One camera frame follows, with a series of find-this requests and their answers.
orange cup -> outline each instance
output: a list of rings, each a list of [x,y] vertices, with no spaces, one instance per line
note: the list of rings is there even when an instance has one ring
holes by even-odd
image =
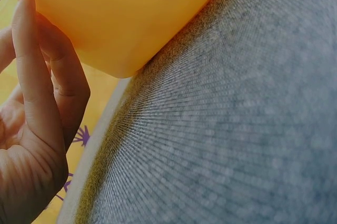
[[[124,78],[141,69],[208,0],[36,0],[83,63]]]

gray textile surface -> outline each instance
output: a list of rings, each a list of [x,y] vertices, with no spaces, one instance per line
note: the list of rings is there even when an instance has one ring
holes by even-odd
[[[337,223],[337,0],[212,0],[132,81],[78,223]]]

gray knit fabric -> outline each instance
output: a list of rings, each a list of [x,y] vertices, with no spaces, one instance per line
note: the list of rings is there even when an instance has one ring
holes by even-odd
[[[78,223],[337,223],[337,0],[212,0],[132,81]]]

finger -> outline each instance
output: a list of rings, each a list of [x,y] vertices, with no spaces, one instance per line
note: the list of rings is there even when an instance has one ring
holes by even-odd
[[[67,149],[82,122],[90,88],[71,41],[42,15],[38,23],[41,47],[50,59]]]
[[[38,43],[34,0],[20,0],[12,23],[17,73],[29,129],[58,154],[64,149],[53,84]]]
[[[12,91],[11,95],[9,96],[8,100],[15,100],[19,103],[24,103],[23,100],[23,94],[21,91],[21,86],[20,84],[17,84],[16,87],[14,88],[14,90]]]
[[[12,29],[5,28],[0,30],[0,73],[13,61],[15,58]]]

purple pattern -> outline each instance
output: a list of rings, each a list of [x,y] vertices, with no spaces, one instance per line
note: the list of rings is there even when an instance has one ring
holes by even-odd
[[[82,146],[85,147],[87,145],[89,139],[90,139],[90,134],[89,134],[88,127],[84,126],[84,129],[83,128],[78,129],[78,132],[77,132],[76,137],[74,138],[73,142],[82,142]],[[69,188],[71,182],[72,181],[69,180],[63,186],[63,189],[65,190],[66,193],[68,192],[68,188]],[[56,195],[56,197],[59,198],[62,201],[64,200],[64,198],[62,198],[60,195]]]
[[[75,139],[73,140],[73,142],[82,142],[82,146],[86,146],[89,139],[90,139],[90,134],[89,134],[89,130],[87,126],[84,126],[84,130],[83,128],[79,128],[77,135],[75,137]]]

